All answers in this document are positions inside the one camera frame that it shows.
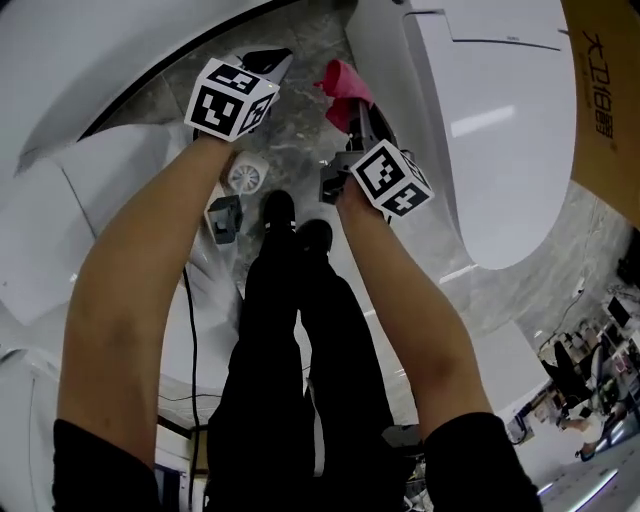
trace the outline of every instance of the cardboard box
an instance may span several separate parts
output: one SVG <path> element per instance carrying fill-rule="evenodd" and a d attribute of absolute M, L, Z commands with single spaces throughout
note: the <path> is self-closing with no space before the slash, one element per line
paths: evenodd
<path fill-rule="evenodd" d="M 562 0 L 576 68 L 572 178 L 640 228 L 640 18 L 628 0 Z"/>

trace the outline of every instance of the leg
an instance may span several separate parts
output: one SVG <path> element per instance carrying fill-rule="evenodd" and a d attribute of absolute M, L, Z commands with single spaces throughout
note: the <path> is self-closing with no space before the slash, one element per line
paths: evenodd
<path fill-rule="evenodd" d="M 349 471 L 345 457 L 361 461 L 369 453 L 359 453 L 359 440 L 369 445 L 393 425 L 382 373 L 371 333 L 362 310 L 347 282 L 338 277 L 324 248 L 309 248 L 309 238 L 323 239 L 316 225 L 312 233 L 299 232 L 305 248 L 301 293 L 302 323 L 312 345 L 311 381 L 325 437 L 325 475 Z M 358 435 L 346 425 L 357 424 Z"/>
<path fill-rule="evenodd" d="M 313 441 L 307 441 L 312 432 L 303 423 L 300 349 L 293 336 L 296 248 L 291 227 L 271 230 L 249 271 L 239 341 L 221 404 L 209 420 L 212 510 L 237 505 L 240 493 L 256 485 L 274 493 L 286 486 L 288 493 L 305 464 L 308 475 L 313 470 Z"/>

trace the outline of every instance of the black shoe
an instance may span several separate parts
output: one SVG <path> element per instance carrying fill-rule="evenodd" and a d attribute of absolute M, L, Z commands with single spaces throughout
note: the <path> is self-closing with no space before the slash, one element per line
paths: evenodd
<path fill-rule="evenodd" d="M 333 244 L 333 230 L 326 220 L 313 219 L 305 222 L 296 233 L 302 250 L 326 255 Z"/>
<path fill-rule="evenodd" d="M 262 223 L 267 233 L 274 229 L 296 230 L 295 205 L 284 190 L 269 194 L 262 210 Z"/>

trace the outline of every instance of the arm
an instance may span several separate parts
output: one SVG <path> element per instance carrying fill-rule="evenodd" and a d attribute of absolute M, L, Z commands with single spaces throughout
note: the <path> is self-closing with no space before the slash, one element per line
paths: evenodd
<path fill-rule="evenodd" d="M 560 422 L 560 428 L 563 430 L 566 428 L 572 428 L 584 432 L 589 428 L 589 423 L 585 420 L 562 420 Z"/>
<path fill-rule="evenodd" d="M 491 412 L 462 320 L 353 178 L 338 212 L 380 323 L 411 384 L 423 438 L 463 414 Z"/>
<path fill-rule="evenodd" d="M 91 249 L 71 298 L 58 417 L 150 467 L 169 307 L 230 154 L 201 137 L 140 190 Z"/>

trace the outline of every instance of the white curved wall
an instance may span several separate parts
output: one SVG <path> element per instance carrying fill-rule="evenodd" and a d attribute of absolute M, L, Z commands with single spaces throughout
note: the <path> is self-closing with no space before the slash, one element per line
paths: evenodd
<path fill-rule="evenodd" d="M 161 59 L 268 1 L 10 0 L 0 11 L 0 200 L 23 155 L 76 140 Z"/>

